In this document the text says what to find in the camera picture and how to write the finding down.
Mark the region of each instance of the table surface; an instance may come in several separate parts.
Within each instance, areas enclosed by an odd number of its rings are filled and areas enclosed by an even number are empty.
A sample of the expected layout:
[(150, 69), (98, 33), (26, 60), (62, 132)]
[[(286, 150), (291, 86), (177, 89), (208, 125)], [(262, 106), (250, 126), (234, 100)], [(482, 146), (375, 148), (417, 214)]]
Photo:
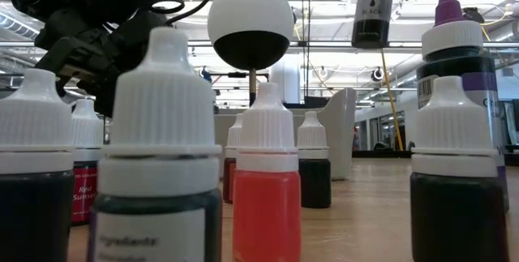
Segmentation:
[[(510, 261), (519, 261), (519, 168), (507, 167)], [(349, 181), (334, 182), (332, 207), (302, 210), (302, 262), (413, 262), (410, 160), (354, 159)], [(231, 261), (232, 206), (223, 212), (223, 259)], [(69, 262), (84, 262), (88, 227), (71, 231)]]

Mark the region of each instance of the purple bottle cap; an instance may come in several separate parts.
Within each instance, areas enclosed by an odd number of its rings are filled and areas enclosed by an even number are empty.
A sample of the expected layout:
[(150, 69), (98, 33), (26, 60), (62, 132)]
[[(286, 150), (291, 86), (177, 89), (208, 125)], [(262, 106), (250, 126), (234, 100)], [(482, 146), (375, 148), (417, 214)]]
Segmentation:
[(457, 0), (439, 0), (436, 7), (435, 27), (441, 24), (461, 21), (461, 5)]

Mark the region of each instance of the black and white ball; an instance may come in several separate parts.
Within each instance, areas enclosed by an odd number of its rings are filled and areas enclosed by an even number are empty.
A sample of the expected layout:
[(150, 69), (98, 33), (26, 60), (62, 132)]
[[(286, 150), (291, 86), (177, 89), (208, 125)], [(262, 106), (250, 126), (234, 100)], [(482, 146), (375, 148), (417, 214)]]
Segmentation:
[(218, 56), (229, 65), (260, 70), (289, 48), (294, 15), (287, 0), (214, 0), (208, 32)]

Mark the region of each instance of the barcode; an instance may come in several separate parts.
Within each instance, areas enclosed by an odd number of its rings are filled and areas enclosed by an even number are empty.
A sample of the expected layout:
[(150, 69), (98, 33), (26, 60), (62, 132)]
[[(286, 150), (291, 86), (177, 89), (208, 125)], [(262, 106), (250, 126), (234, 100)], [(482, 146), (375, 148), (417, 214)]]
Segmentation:
[(431, 88), (432, 79), (425, 79), (422, 82), (418, 83), (418, 96), (429, 96), (432, 94)]

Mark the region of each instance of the red liquid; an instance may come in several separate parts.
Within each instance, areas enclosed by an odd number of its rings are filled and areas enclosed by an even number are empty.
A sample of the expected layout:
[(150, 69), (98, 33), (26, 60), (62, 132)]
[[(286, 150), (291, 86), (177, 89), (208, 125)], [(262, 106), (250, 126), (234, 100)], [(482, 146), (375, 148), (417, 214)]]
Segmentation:
[(234, 171), (236, 170), (236, 159), (226, 158), (224, 162), (224, 192), (223, 199), (227, 204), (233, 203)]
[(236, 170), (234, 188), (233, 262), (299, 262), (299, 173)]

